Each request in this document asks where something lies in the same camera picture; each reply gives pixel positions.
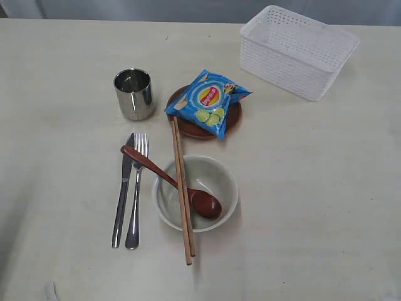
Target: wooden chopstick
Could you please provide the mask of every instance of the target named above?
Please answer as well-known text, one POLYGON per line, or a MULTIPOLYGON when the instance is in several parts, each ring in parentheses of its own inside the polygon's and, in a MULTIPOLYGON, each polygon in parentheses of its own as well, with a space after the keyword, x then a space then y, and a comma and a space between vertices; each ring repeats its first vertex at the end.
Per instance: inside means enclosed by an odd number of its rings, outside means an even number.
POLYGON ((179 150, 177 143, 177 134, 175 132, 174 121, 171 121, 172 131, 173 131, 173 145, 174 145, 174 158, 175 158, 175 170, 177 172, 177 182, 178 182, 178 196, 180 200, 180 210, 181 210, 181 223, 182 223, 182 235, 184 237, 184 250, 185 250, 185 261, 187 265, 192 264, 192 258, 190 256, 190 245, 189 245, 189 232, 187 226, 187 215, 185 213, 185 203, 184 203, 184 190, 182 187, 182 174, 179 159, 179 150))
POLYGON ((189 234, 189 247, 190 247, 189 250, 190 250, 191 257, 195 257, 195 237, 194 237, 194 231, 192 230, 192 221, 190 218, 190 206, 189 206, 189 198, 188 198, 188 190, 187 190, 187 178, 185 176, 184 157, 183 157, 183 153, 182 153, 180 132, 178 130, 178 121, 177 121, 176 116, 174 116, 174 118, 173 118, 173 123, 174 123, 174 128, 175 128, 177 149, 178 149, 178 154, 179 154, 179 159, 180 159, 182 190, 184 192, 185 215, 187 216, 187 227, 188 227, 188 234, 189 234))

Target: lime slice image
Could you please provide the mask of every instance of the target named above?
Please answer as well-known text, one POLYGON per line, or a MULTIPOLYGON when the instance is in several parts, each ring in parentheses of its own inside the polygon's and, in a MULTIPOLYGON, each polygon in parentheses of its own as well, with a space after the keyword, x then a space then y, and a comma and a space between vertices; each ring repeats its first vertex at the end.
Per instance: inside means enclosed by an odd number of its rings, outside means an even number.
POLYGON ((220 121, 220 117, 219 117, 219 116, 214 115, 214 114, 211 114, 211 116, 209 117, 209 119, 207 119, 206 124, 207 124, 209 127, 212 127, 213 125, 218 124, 219 121, 220 121))
POLYGON ((220 118, 224 116, 225 111, 223 108, 217 108, 215 109, 215 111, 213 112, 213 114, 216 114, 217 116, 219 116, 220 118))
POLYGON ((210 114, 206 110, 199 110, 195 113, 195 116, 200 122, 206 122, 206 120, 209 119, 210 114))

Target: spoon handle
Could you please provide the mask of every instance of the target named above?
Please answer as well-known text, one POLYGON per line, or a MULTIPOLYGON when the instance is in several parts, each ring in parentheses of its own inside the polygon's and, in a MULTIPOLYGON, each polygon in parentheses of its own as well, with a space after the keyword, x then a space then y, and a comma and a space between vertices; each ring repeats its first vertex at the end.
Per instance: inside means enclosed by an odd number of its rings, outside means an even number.
POLYGON ((123 154, 126 154, 127 156, 131 157, 133 160, 141 163, 141 165, 145 166, 147 169, 150 169, 155 174, 158 174, 160 177, 165 179, 167 182, 169 182, 175 188, 178 188, 178 183, 176 180, 174 180, 172 177, 170 177, 165 171, 163 171, 159 166, 154 164, 151 160, 146 158, 141 153, 137 152, 133 147, 125 145, 121 148, 121 152, 123 154))

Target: knife handle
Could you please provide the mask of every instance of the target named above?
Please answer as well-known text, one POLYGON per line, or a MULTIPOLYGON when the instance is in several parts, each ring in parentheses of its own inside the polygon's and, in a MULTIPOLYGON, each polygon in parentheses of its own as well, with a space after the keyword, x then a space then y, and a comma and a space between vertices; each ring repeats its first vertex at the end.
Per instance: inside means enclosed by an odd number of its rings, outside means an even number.
POLYGON ((115 215, 113 237, 112 237, 112 248, 118 248, 120 246, 127 193, 128 193, 128 180, 123 180, 121 182, 120 197, 118 199, 117 213, 115 215))
POLYGON ((129 250, 134 250, 139 246, 139 188, 140 188, 140 173, 137 171, 137 179, 135 181, 135 192, 133 194, 132 213, 130 218, 130 226, 128 227, 125 247, 129 250))

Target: potato chip bag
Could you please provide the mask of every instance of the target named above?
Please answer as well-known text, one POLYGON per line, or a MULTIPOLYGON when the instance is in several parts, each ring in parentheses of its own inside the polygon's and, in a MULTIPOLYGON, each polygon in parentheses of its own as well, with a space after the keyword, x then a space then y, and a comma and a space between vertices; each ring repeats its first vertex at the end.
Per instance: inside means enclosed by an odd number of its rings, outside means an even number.
POLYGON ((232 80, 203 70, 165 112, 191 121, 223 139, 230 104, 249 94, 250 91, 232 80))

